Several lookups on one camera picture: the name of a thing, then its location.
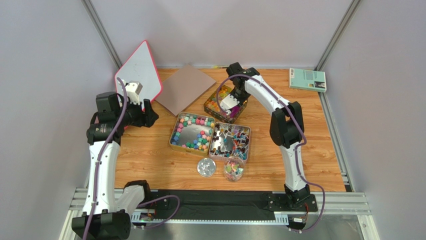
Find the clear plastic jar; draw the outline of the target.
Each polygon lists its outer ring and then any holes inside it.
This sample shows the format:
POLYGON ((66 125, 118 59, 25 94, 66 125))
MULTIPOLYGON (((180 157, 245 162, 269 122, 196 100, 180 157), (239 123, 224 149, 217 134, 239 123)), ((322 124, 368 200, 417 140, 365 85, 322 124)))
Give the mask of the clear plastic jar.
POLYGON ((223 176, 230 182, 239 181, 244 174, 244 162, 239 158, 229 158, 223 166, 223 176))

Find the purple plastic scoop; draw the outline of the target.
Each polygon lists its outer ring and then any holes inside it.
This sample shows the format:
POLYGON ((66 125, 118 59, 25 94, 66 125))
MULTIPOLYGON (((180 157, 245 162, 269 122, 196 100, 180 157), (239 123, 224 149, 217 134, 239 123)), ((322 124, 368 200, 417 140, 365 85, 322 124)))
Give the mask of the purple plastic scoop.
POLYGON ((232 107, 230 109, 231 111, 230 116, 234 117, 236 115, 239 115, 245 109, 246 105, 247 105, 246 102, 240 102, 236 106, 232 107))

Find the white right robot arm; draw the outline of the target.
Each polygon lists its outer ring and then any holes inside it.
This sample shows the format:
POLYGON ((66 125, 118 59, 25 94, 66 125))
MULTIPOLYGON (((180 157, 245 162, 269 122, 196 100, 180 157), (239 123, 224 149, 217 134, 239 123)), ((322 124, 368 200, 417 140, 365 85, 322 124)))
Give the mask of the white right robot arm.
POLYGON ((280 96, 253 67, 244 69, 235 62, 226 72, 234 88, 220 102, 220 108, 229 110, 253 96, 268 111, 271 116, 269 135, 281 151, 285 168, 286 203, 291 208, 302 206, 311 192, 302 163, 301 146, 307 140, 301 105, 280 96))

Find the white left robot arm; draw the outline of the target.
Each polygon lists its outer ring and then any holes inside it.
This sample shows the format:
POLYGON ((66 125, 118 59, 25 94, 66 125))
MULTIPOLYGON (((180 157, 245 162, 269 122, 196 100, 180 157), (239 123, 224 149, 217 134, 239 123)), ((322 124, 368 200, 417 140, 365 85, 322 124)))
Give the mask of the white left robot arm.
POLYGON ((96 106, 86 131, 90 153, 87 196, 82 215, 72 219, 71 229, 83 240, 126 240, 131 215, 139 204, 152 199, 152 193, 146 180, 133 180, 115 197, 121 138, 128 126, 150 128, 159 115, 149 99, 134 104, 129 96, 112 91, 97 95, 96 106))

